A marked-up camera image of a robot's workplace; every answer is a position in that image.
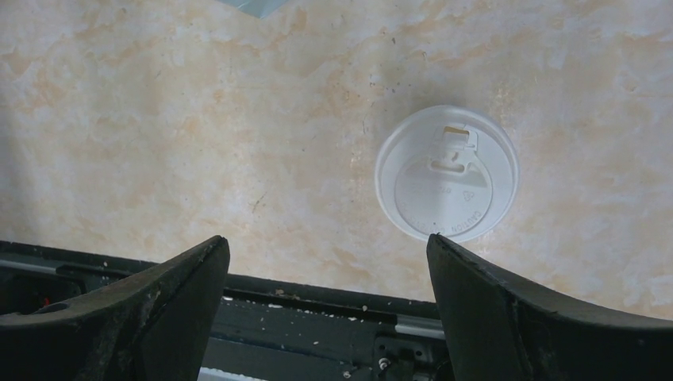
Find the white plastic cup lid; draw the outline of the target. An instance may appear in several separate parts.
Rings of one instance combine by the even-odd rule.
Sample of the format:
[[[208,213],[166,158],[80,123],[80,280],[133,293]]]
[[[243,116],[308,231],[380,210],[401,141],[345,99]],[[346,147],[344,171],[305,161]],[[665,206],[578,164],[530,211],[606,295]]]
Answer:
[[[513,142],[491,117],[432,106],[402,120],[379,150],[375,192],[389,221],[426,241],[475,239],[508,213],[520,183]]]

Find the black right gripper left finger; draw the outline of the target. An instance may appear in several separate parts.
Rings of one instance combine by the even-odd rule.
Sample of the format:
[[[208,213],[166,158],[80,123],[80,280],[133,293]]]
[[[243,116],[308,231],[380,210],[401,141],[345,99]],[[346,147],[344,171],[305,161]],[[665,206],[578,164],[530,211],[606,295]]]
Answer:
[[[2,315],[2,379],[197,379],[229,261],[215,236],[95,291]]]

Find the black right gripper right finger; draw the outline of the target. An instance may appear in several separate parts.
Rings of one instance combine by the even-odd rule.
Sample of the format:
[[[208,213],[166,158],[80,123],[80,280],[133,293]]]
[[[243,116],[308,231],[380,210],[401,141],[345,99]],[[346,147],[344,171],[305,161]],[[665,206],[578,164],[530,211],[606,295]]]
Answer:
[[[572,298],[438,234],[426,254],[455,379],[671,379],[671,321]]]

